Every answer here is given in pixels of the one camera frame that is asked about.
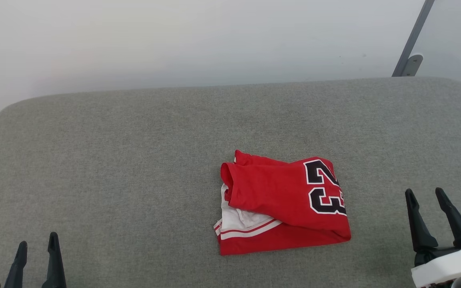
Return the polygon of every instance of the gray cushion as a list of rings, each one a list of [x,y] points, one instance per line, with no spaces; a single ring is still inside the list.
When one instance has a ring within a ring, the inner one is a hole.
[[[221,257],[219,168],[234,149],[330,159],[344,244]],[[410,287],[404,191],[451,245],[434,196],[461,211],[461,83],[385,78],[79,93],[0,113],[0,281],[28,241],[46,279],[51,231],[69,287]]]

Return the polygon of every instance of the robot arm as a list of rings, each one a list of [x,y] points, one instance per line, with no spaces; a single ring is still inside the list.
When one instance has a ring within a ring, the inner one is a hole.
[[[51,232],[47,247],[49,253],[49,264],[47,266],[47,280],[42,288],[66,288],[64,265],[58,234]],[[4,288],[22,288],[22,270],[28,258],[28,244],[23,241],[19,244],[17,254],[8,273]]]
[[[435,195],[453,232],[453,247],[437,247],[437,240],[430,235],[419,213],[419,203],[414,193],[407,189],[408,220],[416,253],[412,279],[418,288],[461,287],[461,215],[441,188],[435,189]]]

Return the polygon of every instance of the red jersey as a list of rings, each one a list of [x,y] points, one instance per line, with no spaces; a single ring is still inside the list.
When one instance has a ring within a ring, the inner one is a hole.
[[[214,226],[222,255],[348,241],[351,233],[330,161],[291,164],[241,153],[224,163],[222,220]]]

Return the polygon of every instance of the red stripe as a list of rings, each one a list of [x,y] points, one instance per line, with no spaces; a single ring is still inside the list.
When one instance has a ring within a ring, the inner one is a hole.
[[[271,219],[269,222],[267,222],[267,223],[265,223],[265,224],[262,224],[261,226],[255,227],[255,228],[253,228],[252,230],[248,230],[248,231],[233,229],[233,230],[227,230],[227,231],[221,232],[221,233],[222,233],[222,234],[225,234],[225,233],[228,233],[228,232],[250,233],[250,232],[252,232],[252,231],[256,231],[257,229],[263,228],[264,226],[266,226],[266,225],[268,225],[268,224],[270,224],[270,223],[272,223],[272,222],[274,222],[274,221],[276,221],[276,219]]]

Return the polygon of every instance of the white wall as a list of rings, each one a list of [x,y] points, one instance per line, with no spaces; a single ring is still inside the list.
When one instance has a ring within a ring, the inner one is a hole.
[[[0,0],[0,110],[80,91],[390,76],[423,0]]]
[[[422,54],[416,76],[438,76],[461,81],[461,0],[436,0],[412,55]]]

